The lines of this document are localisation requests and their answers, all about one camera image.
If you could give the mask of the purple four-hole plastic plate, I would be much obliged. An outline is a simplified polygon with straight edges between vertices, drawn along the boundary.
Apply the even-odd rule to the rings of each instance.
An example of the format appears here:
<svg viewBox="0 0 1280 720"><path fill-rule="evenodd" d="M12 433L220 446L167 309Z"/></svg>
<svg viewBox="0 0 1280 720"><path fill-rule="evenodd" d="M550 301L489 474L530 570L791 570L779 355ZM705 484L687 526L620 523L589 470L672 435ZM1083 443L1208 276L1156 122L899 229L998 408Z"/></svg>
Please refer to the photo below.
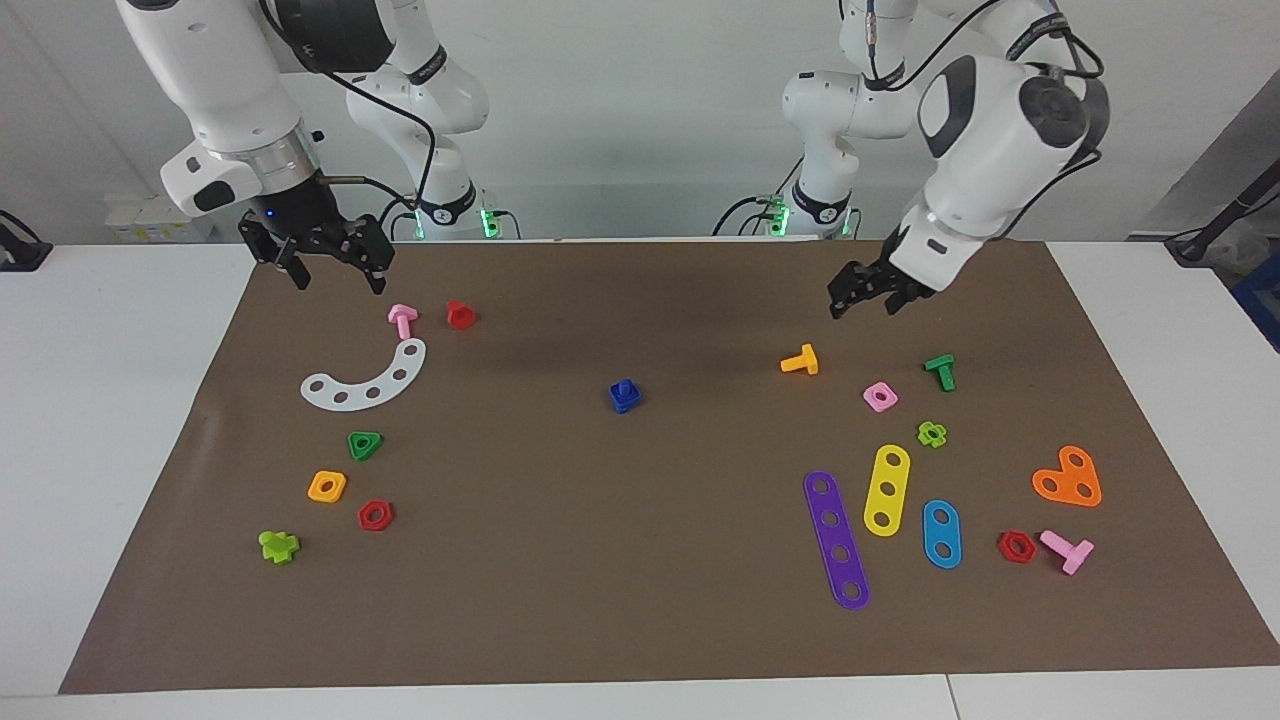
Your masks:
<svg viewBox="0 0 1280 720"><path fill-rule="evenodd" d="M841 609L859 611L870 589L838 482L827 471L809 471L803 488L829 592Z"/></svg>

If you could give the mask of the black stand pole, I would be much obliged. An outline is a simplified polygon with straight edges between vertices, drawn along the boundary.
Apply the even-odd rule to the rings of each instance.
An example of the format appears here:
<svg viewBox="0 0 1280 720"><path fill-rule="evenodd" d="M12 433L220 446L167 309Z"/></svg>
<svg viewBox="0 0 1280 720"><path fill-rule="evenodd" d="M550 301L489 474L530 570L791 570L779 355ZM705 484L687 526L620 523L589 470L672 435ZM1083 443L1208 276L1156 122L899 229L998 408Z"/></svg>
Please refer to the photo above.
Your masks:
<svg viewBox="0 0 1280 720"><path fill-rule="evenodd" d="M1202 227L1180 231L1165 240L1165 249L1181 266L1199 264L1210 246L1231 225L1280 200L1280 158L1272 161L1238 196Z"/></svg>

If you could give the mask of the white curved plastic plate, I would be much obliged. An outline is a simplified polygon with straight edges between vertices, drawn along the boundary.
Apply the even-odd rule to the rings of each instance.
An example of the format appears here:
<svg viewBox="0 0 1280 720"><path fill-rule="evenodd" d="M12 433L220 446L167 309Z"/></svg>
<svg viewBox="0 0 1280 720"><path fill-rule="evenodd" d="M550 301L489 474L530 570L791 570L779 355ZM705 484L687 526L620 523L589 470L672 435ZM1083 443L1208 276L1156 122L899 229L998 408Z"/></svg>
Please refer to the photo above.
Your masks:
<svg viewBox="0 0 1280 720"><path fill-rule="evenodd" d="M361 413L397 398L416 380L428 357L428 343L413 338L401 341L387 369L372 379L346 383L325 373L305 378L301 397L328 413Z"/></svg>

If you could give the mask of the blue two-hole plastic plate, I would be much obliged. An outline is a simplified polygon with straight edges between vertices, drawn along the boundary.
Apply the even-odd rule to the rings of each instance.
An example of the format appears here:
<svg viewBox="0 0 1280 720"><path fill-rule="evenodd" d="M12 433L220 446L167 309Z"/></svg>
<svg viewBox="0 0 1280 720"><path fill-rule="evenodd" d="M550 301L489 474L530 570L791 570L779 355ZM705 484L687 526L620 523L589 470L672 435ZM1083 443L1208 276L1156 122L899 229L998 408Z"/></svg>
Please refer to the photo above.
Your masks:
<svg viewBox="0 0 1280 720"><path fill-rule="evenodd" d="M932 498L922 510L922 542L925 559L938 569L954 570L963 561L963 525L957 510L946 500Z"/></svg>

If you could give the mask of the brown paper table mat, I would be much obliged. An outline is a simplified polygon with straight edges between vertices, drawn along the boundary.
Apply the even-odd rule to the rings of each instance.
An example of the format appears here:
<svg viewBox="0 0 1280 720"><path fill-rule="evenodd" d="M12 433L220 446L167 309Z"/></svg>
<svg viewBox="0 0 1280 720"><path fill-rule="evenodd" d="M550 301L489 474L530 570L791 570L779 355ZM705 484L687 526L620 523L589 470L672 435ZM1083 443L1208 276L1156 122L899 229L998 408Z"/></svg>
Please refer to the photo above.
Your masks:
<svg viewBox="0 0 1280 720"><path fill-rule="evenodd" d="M1275 641L1047 247L1000 241L950 290L841 322L841 243L417 245L387 293L311 261L259 266L61 683L68 694L250 687L645 682L1280 664ZM445 302L477 322L454 331ZM416 380L360 383L419 310ZM820 372L782 373L804 343ZM957 388L923 363L952 354ZM643 401L614 411L631 378ZM874 413L861 393L888 383ZM941 448L923 421L948 430ZM366 461L347 436L374 430ZM911 459L899 532L863 509L876 452ZM1032 474L1094 460L1094 509ZM340 471L337 503L306 491ZM803 482L838 482L870 589L841 609ZM394 521L362 530L389 501ZM922 510L950 502L963 561L934 568ZM1074 577L1042 530L1094 544ZM259 534L287 532L287 565ZM997 539L1021 530L1029 564Z"/></svg>

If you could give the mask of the orange L-shaped plate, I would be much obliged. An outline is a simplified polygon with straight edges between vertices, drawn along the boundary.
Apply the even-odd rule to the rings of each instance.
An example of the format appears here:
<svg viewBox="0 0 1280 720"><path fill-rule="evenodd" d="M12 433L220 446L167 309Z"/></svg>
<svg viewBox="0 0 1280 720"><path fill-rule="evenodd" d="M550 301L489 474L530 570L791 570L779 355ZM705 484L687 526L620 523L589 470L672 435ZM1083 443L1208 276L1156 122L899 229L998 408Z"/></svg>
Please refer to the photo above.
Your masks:
<svg viewBox="0 0 1280 720"><path fill-rule="evenodd" d="M1050 502L1094 509L1103 493L1093 457L1082 447L1065 445L1059 451L1059 468L1043 468L1032 474L1033 491Z"/></svg>

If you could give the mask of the white boxes stack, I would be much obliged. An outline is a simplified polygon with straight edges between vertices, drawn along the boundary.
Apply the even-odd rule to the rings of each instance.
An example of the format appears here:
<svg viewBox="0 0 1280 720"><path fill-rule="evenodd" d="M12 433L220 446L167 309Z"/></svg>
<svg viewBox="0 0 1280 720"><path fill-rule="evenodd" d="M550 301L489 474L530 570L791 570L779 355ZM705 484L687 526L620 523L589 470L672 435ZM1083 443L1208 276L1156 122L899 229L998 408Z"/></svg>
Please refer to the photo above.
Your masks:
<svg viewBox="0 0 1280 720"><path fill-rule="evenodd" d="M207 243L214 224L187 217L166 196L118 199L108 205L105 228L123 243Z"/></svg>

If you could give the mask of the yellow three-hole plastic plate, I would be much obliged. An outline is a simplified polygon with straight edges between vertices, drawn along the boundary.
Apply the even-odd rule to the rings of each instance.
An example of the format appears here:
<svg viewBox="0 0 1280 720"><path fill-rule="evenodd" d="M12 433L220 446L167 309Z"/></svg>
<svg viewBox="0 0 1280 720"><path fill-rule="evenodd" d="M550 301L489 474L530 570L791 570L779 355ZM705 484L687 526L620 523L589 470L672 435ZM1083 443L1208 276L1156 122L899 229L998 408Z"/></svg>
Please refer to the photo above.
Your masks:
<svg viewBox="0 0 1280 720"><path fill-rule="evenodd" d="M897 445L882 445L876 452L863 509L865 528L876 537L895 536L902 521L911 459Z"/></svg>

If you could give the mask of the blue storage bin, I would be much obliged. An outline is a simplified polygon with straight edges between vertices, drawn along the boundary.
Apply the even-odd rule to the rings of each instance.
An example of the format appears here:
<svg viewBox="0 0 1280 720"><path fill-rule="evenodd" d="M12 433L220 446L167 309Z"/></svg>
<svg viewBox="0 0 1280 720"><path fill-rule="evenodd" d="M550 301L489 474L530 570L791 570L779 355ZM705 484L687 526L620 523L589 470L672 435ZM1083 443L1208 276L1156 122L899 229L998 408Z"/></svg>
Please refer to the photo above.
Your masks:
<svg viewBox="0 0 1280 720"><path fill-rule="evenodd" d="M1280 354L1280 250L1238 281L1229 292L1260 333Z"/></svg>

